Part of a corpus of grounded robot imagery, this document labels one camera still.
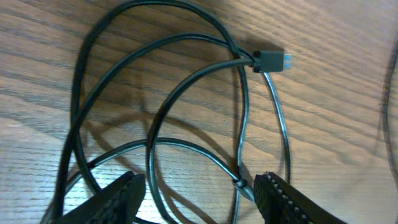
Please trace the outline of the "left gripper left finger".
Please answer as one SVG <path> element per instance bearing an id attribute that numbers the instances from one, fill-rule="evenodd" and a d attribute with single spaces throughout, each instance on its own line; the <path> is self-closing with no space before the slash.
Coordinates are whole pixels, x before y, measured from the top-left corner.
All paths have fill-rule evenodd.
<path id="1" fill-rule="evenodd" d="M 54 224 L 131 224 L 145 194 L 144 175 L 129 171 Z"/>

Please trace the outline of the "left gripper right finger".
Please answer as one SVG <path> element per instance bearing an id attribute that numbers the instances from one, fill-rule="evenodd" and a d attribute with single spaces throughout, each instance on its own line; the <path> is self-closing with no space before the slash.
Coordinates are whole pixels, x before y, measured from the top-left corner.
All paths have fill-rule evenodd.
<path id="1" fill-rule="evenodd" d="M 265 223 L 345 224 L 273 172 L 255 177 L 254 201 Z"/>

